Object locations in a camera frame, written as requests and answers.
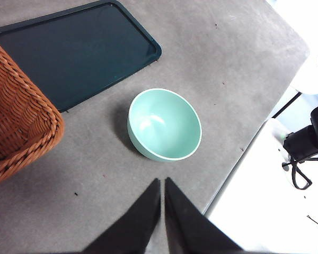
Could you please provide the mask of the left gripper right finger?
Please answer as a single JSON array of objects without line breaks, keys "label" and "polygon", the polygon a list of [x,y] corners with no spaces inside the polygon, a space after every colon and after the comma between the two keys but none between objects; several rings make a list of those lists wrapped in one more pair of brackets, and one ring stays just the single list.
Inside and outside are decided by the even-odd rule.
[{"label": "left gripper right finger", "polygon": [[204,217],[175,182],[165,180],[169,253],[241,253],[242,248]]}]

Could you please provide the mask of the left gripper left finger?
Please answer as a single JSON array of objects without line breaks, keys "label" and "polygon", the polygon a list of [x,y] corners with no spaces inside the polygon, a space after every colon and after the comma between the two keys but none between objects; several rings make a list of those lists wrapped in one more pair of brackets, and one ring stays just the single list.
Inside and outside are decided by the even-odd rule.
[{"label": "left gripper left finger", "polygon": [[155,178],[127,212],[83,253],[144,253],[161,217],[161,186]]}]

